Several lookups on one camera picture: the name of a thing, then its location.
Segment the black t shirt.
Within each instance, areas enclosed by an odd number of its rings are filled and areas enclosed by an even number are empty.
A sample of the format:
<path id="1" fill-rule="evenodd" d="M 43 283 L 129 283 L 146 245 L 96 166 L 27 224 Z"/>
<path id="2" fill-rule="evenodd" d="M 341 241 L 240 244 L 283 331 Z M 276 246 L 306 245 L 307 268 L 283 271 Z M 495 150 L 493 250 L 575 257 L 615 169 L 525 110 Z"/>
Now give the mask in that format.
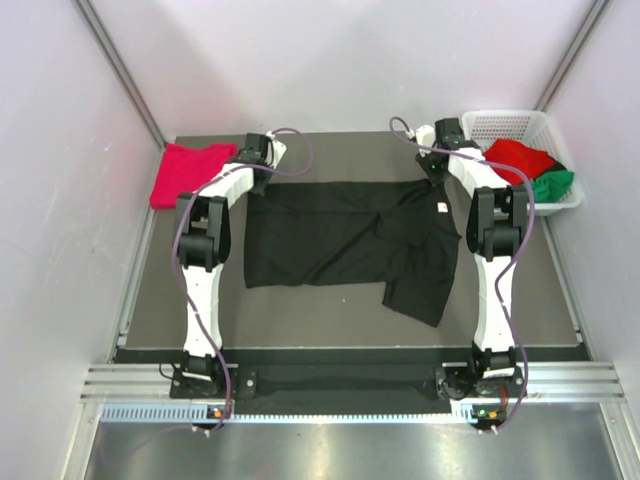
<path id="1" fill-rule="evenodd" d="M 460 236 L 444 186 L 405 182 L 282 183 L 250 196 L 247 288 L 382 283 L 386 308 L 440 324 Z"/>

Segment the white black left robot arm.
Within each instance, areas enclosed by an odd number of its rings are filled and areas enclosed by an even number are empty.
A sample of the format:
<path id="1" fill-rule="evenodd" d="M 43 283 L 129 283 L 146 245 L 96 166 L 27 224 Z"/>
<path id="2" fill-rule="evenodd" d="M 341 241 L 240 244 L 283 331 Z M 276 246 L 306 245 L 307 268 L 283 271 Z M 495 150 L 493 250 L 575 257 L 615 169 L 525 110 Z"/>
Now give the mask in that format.
<path id="1" fill-rule="evenodd" d="M 187 309 L 177 378 L 205 396 L 232 393 L 219 325 L 220 281 L 232 246 L 230 210 L 243 195 L 262 193 L 276 168 L 276 162 L 234 160 L 177 199 L 171 266 Z"/>

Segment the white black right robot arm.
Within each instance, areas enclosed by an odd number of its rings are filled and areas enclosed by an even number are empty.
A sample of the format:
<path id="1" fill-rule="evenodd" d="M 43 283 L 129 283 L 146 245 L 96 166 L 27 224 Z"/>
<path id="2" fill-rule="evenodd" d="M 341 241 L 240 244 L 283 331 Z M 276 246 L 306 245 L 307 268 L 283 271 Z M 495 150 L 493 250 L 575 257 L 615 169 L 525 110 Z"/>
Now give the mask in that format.
<path id="1" fill-rule="evenodd" d="M 478 322 L 468 363 L 437 370 L 439 393 L 463 400 L 509 385 L 521 387 L 528 368 L 517 365 L 517 356 L 526 359 L 527 354 L 512 319 L 512 291 L 534 223 L 531 186 L 507 182 L 498 174 L 502 167 L 485 160 L 475 147 L 429 148 L 416 161 L 432 184 L 453 177 L 471 199 L 466 243 L 478 272 Z"/>

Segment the folded pink t shirt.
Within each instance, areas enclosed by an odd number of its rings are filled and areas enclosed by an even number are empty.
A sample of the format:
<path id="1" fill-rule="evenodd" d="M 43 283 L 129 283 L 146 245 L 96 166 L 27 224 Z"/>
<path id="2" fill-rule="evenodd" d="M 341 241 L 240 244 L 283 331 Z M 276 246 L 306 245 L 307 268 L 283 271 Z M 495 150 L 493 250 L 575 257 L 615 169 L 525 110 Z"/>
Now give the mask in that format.
<path id="1" fill-rule="evenodd" d="M 217 175 L 238 153 L 232 143 L 196 149 L 169 144 L 162 156 L 149 197 L 153 210 L 173 209 L 181 193 L 193 192 Z"/>

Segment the red t shirt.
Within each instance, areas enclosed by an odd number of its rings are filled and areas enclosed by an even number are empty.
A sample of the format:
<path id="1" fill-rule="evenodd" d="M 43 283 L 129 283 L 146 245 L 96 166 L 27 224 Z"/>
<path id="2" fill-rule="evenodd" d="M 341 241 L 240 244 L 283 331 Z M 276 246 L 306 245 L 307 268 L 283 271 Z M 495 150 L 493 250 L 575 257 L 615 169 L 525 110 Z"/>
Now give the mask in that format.
<path id="1" fill-rule="evenodd" d="M 510 139 L 497 139 L 484 152 L 484 157 L 490 163 L 520 170 L 529 180 L 536 179 L 556 164 L 545 151 L 527 147 Z"/>

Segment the white plastic basket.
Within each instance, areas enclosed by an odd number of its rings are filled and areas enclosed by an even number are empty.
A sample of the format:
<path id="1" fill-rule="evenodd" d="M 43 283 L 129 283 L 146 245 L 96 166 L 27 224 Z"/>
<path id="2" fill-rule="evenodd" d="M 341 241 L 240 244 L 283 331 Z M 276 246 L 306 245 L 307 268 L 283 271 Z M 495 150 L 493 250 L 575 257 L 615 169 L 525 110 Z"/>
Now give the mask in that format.
<path id="1" fill-rule="evenodd" d="M 554 160 L 562 163 L 574 173 L 574 166 L 561 138 L 559 130 L 551 118 L 540 111 L 532 110 L 476 110 L 462 116 L 462 128 L 467 139 L 474 142 L 484 152 L 497 139 L 516 140 L 527 147 L 542 150 Z M 521 184 L 523 180 L 509 166 L 489 167 L 490 176 L 500 180 L 503 185 Z M 574 173 L 572 187 L 557 203 L 536 203 L 535 211 L 539 216 L 548 216 L 563 209 L 572 209 L 580 205 L 583 193 Z"/>

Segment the green t shirt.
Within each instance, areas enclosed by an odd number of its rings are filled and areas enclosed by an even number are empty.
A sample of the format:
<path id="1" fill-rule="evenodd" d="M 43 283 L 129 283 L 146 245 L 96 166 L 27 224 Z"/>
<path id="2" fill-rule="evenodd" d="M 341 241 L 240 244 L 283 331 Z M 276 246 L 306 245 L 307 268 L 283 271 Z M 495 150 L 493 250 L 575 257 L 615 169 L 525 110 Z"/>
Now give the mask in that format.
<path id="1" fill-rule="evenodd" d="M 531 182 L 536 203 L 557 203 L 570 190 L 574 173 L 569 170 L 548 171 Z"/>

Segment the black shirt in basket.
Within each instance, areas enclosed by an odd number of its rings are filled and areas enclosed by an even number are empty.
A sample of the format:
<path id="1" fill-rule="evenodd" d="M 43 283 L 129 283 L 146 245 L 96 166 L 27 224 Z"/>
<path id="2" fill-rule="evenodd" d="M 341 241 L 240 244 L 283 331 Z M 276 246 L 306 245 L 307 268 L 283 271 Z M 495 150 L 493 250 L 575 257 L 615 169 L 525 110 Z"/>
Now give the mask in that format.
<path id="1" fill-rule="evenodd" d="M 545 174 L 547 173 L 556 173 L 556 172 L 566 172 L 567 168 L 560 162 L 553 160 L 553 164 L 545 170 Z"/>

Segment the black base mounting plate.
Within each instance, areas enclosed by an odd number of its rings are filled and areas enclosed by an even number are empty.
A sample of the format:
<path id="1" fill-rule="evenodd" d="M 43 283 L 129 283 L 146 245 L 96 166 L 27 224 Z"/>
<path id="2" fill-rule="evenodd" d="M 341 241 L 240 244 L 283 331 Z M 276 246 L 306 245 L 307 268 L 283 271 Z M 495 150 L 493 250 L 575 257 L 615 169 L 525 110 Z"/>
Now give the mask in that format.
<path id="1" fill-rule="evenodd" d="M 230 370 L 230 381 L 216 368 L 208 379 L 174 373 L 170 396 L 185 399 L 236 401 L 273 398 L 277 394 L 301 394 L 320 402 L 354 398 L 357 394 L 415 394 L 425 400 L 462 400 L 472 396 L 514 398 L 521 390 L 520 372 L 506 377 L 476 379 L 466 365 L 240 365 Z"/>

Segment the aluminium rail frame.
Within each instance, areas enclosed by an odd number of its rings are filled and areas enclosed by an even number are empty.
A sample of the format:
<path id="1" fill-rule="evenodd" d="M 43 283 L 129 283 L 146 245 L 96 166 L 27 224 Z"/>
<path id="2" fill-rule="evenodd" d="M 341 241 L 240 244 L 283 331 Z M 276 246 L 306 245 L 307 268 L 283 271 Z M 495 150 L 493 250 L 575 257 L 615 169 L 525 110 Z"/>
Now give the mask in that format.
<path id="1" fill-rule="evenodd" d="M 231 397 L 244 400 L 273 392 L 391 392 L 418 393 L 428 398 L 440 395 L 444 387 L 451 398 L 464 396 L 494 398 L 496 380 L 471 387 L 463 380 L 463 367 L 457 363 L 428 365 L 271 365 L 230 369 Z M 507 382 L 508 398 L 520 393 L 525 399 L 557 402 L 614 401 L 624 397 L 614 367 L 602 362 L 531 362 L 517 366 L 516 378 Z M 96 365 L 89 369 L 80 398 L 97 402 L 222 400 L 226 395 L 225 377 L 213 379 L 171 373 L 168 366 L 150 364 Z"/>

